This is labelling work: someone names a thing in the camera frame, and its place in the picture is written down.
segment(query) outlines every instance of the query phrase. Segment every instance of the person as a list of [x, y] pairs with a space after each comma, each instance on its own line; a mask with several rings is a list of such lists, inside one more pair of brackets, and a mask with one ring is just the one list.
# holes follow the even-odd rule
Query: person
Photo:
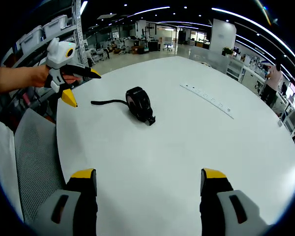
[[286, 86], [285, 82], [283, 82], [282, 88], [281, 88], [281, 93], [283, 96], [286, 95], [286, 90], [287, 90], [287, 86]]
[[269, 80], [261, 95], [261, 100], [264, 101], [268, 106], [270, 106], [275, 99], [275, 94], [282, 76], [281, 62], [276, 59], [275, 66], [271, 67], [269, 74], [265, 76], [266, 78], [269, 78]]
[[[27, 87], [44, 87], [49, 73], [49, 67], [6, 68], [0, 67], [0, 94]], [[63, 75], [68, 84], [80, 80], [72, 75]]]

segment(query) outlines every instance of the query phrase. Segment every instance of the ceiling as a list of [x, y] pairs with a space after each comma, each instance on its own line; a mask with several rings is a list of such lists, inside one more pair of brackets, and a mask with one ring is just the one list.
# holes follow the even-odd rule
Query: ceiling
[[[174, 3], [172, 0], [88, 0], [88, 4], [82, 14], [82, 26], [83, 31], [87, 31], [90, 27], [98, 24], [98, 26], [94, 29], [97, 31], [101, 28], [107, 27], [110, 23], [112, 23], [112, 26], [122, 23], [133, 24], [136, 20], [141, 20], [141, 17], [143, 17], [143, 20], [152, 22], [182, 21], [205, 25], [209, 25], [209, 21], [213, 22], [214, 18], [229, 20], [230, 23], [236, 26], [237, 34], [258, 44], [275, 57], [281, 57], [283, 55], [277, 48], [279, 47], [290, 59], [295, 61], [294, 57], [267, 32], [236, 16], [211, 10], [212, 7], [224, 9], [245, 16], [259, 23], [281, 38], [295, 53], [295, 0], [290, 0], [289, 4], [278, 4], [277, 1], [273, 2], [269, 0], [262, 0], [262, 4], [267, 7], [266, 12], [268, 13], [270, 22], [272, 22], [271, 25], [268, 23], [265, 15], [263, 14], [262, 8], [258, 6], [257, 2], [257, 0], [211, 0], [207, 2], [188, 1], [188, 3], [183, 4]], [[14, 5], [18, 7], [18, 14], [15, 14], [15, 12], [11, 10], [11, 14], [15, 17], [15, 21], [13, 22], [14, 26], [11, 24], [11, 26], [14, 27], [14, 31], [10, 35], [13, 35], [16, 39], [18, 39], [35, 26], [43, 25], [57, 15], [67, 14], [68, 16], [71, 16], [71, 0], [45, 0], [43, 3], [44, 4], [42, 5], [41, 1], [36, 1], [35, 4], [32, 3], [31, 5], [26, 3], [27, 7], [20, 7], [19, 4], [14, 3]], [[131, 17], [123, 16], [164, 6], [170, 6], [170, 8], [150, 11]], [[103, 21], [97, 19], [101, 15], [110, 13], [116, 15], [111, 18], [105, 18]], [[257, 36], [255, 32], [258, 32], [270, 39], [277, 47], [263, 37]], [[249, 42], [245, 41], [245, 43], [249, 46], [253, 46]], [[295, 68], [287, 59], [285, 59], [283, 65], [285, 65], [285, 67], [295, 77]]]

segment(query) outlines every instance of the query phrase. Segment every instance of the table surface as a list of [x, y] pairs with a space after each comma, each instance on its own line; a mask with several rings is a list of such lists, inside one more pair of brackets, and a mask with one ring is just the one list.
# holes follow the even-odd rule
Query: table surface
[[[189, 83], [232, 109], [234, 119], [179, 86]], [[156, 116], [139, 122], [125, 99], [133, 87], [149, 95]], [[199, 235], [200, 174], [222, 171], [275, 223], [295, 192], [295, 145], [278, 117], [225, 74], [181, 57], [141, 62], [73, 90], [72, 108], [58, 102], [57, 140], [66, 181], [97, 172], [97, 234]]]

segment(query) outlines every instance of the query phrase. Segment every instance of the floor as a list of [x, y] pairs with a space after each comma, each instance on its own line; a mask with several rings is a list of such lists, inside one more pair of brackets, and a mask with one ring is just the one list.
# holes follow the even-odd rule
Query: floor
[[100, 75], [103, 75], [110, 71], [117, 70], [122, 67], [140, 63], [147, 60], [173, 57], [173, 56], [181, 56], [184, 58], [188, 58], [191, 47], [192, 46], [190, 45], [178, 44], [176, 49], [173, 48], [172, 51], [161, 50], [161, 51], [149, 52], [149, 53], [145, 53], [141, 55], [132, 54], [132, 53], [120, 54], [120, 55], [109, 53], [110, 59], [99, 61], [92, 68], [96, 70]]

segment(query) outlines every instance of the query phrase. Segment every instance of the shelf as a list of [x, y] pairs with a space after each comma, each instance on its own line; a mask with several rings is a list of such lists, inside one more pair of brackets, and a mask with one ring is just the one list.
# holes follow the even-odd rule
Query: shelf
[[48, 43], [53, 40], [53, 38], [57, 38], [57, 37], [62, 37], [68, 33], [71, 33], [72, 31], [74, 31], [77, 27], [76, 26], [71, 26], [68, 28], [65, 28], [57, 33], [55, 33], [54, 35], [52, 35], [51, 37], [46, 38], [45, 40], [41, 41], [39, 44], [37, 44], [35, 47], [33, 47], [28, 53], [24, 54], [14, 65], [13, 68], [16, 67], [20, 67], [20, 66], [25, 66], [26, 61], [28, 61], [30, 59], [30, 57], [32, 56], [32, 54], [34, 54], [35, 52], [37, 53], [43, 53], [43, 51], [45, 51], [48, 47]]

